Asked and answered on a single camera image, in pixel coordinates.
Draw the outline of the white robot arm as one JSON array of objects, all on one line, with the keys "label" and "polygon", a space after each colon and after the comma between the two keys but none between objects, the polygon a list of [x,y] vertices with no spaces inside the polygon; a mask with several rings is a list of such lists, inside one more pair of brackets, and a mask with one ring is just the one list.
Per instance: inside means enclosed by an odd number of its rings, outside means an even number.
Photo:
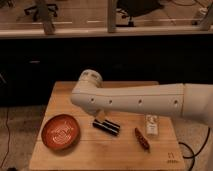
[{"label": "white robot arm", "polygon": [[213,128],[213,85],[209,84],[103,88],[101,75],[87,69],[72,90],[71,102],[93,116],[100,110],[154,114],[196,120]]}]

